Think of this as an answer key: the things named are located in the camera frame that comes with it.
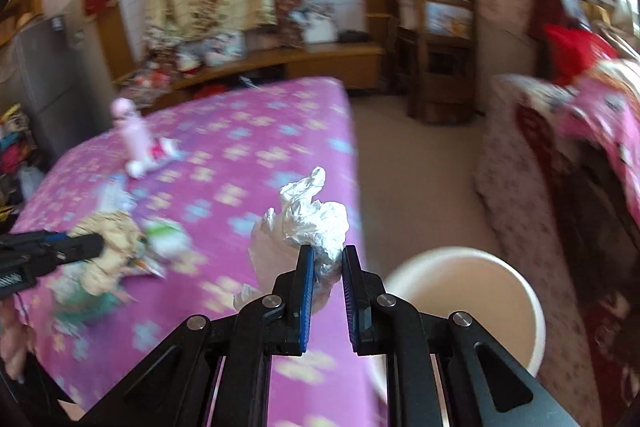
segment purple bedsheet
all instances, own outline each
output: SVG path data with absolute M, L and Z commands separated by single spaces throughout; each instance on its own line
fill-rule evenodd
M 350 108 L 339 82 L 305 78 L 257 90 L 239 90 L 155 113 L 157 136 L 179 140 L 185 158 L 132 180 L 132 215 L 167 217 L 182 223 L 193 252 L 174 264 L 166 280 L 125 279 L 137 302 L 89 325 L 74 338 L 52 327 L 47 280 L 25 293 L 38 334 L 44 367 L 84 409 L 138 363 L 188 315 L 212 319 L 234 313 L 232 296 L 241 284 L 256 285 L 246 252 L 250 231 L 278 190 L 326 170 L 322 201 L 348 211 L 347 242 L 362 250 L 356 155 Z M 124 149 L 112 131 L 68 152 L 49 173 L 14 232 L 68 230 L 96 207 L 96 192 L 123 171 Z M 351 350 L 342 285 L 313 317 L 308 352 L 275 357 L 269 424 L 275 427 L 342 427 L 373 424 L 372 391 L 364 359 Z

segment red pillow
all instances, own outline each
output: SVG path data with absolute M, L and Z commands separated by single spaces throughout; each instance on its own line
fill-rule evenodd
M 578 74 L 599 60 L 618 57 L 605 39 L 590 31 L 551 24 L 545 24 L 544 29 L 556 65 L 557 86 L 569 86 Z

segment beige floor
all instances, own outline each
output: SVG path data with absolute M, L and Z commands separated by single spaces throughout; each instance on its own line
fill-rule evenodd
M 367 267 L 383 278 L 436 247 L 498 253 L 472 185 L 484 120 L 427 126 L 407 118 L 404 98 L 352 98 L 359 149 Z

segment white paper cup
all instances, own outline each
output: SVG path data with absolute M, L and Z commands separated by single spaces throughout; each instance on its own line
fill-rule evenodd
M 545 317 L 529 283 L 495 255 L 474 248 L 436 248 L 411 258 L 385 290 L 418 311 L 449 317 L 466 311 L 534 377 L 545 351 Z M 370 358 L 370 376 L 386 402 L 384 357 Z

